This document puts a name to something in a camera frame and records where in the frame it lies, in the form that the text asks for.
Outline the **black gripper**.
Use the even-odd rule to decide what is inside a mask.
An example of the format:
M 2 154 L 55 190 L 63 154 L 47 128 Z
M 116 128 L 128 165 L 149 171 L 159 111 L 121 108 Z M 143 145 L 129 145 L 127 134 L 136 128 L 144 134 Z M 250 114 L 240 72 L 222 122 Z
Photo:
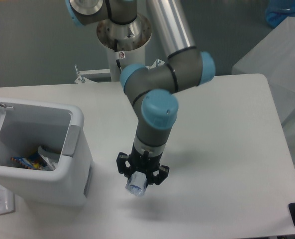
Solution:
M 140 153 L 134 146 L 130 155 L 120 152 L 116 163 L 118 172 L 130 178 L 135 172 L 145 174 L 148 185 L 160 185 L 169 175 L 169 167 L 160 165 L 161 154 L 150 156 L 148 151 Z

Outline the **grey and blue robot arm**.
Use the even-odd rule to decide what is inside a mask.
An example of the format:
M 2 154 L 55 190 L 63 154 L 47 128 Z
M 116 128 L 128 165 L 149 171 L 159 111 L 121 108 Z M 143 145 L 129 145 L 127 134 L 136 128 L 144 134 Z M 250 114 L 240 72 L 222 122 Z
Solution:
M 143 46 L 145 29 L 134 0 L 68 0 L 72 21 L 85 26 L 106 23 L 106 47 L 119 54 Z M 130 188 L 161 184 L 169 167 L 160 164 L 171 129 L 177 119 L 175 93 L 202 85 L 215 76 L 215 63 L 199 52 L 178 0 L 149 0 L 167 56 L 167 63 L 152 69 L 143 64 L 122 64 L 116 59 L 119 81 L 138 118 L 130 154 L 120 153 L 116 163 Z

